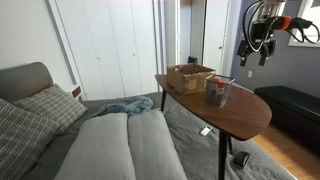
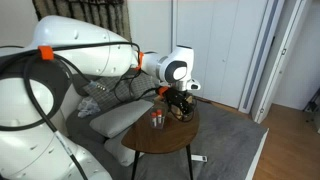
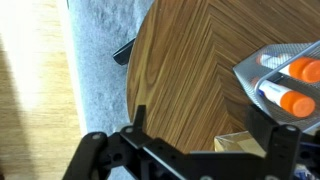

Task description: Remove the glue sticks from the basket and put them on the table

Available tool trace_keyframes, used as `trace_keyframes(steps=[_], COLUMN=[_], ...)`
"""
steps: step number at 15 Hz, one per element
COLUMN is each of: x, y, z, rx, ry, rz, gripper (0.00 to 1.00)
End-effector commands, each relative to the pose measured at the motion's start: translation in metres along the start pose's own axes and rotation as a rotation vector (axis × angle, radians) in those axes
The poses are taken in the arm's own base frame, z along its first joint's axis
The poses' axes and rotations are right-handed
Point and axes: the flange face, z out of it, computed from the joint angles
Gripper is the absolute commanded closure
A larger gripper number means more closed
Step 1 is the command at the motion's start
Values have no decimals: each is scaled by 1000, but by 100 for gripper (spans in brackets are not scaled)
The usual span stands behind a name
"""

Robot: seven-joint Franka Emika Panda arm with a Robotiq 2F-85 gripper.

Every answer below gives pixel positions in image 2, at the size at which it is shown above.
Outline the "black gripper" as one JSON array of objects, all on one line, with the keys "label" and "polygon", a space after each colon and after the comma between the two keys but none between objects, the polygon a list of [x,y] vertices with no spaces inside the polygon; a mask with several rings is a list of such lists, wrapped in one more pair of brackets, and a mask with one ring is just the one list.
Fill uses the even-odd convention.
[{"label": "black gripper", "polygon": [[189,114],[193,111],[193,107],[187,101],[190,96],[190,93],[178,91],[174,88],[169,88],[165,92],[165,98],[168,105],[176,107],[182,114]]}]

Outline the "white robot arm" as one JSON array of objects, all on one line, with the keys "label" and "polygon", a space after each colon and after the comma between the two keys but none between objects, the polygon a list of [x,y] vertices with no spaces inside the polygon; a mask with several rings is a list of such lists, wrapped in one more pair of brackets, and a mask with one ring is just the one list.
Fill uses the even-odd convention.
[{"label": "white robot arm", "polygon": [[51,119],[60,109],[70,75],[121,76],[142,70],[160,81],[159,94],[184,116],[194,109],[186,91],[194,52],[179,46],[161,57],[99,26],[47,16],[35,28],[30,45],[1,52],[1,180],[112,180],[85,148],[70,141]]}]

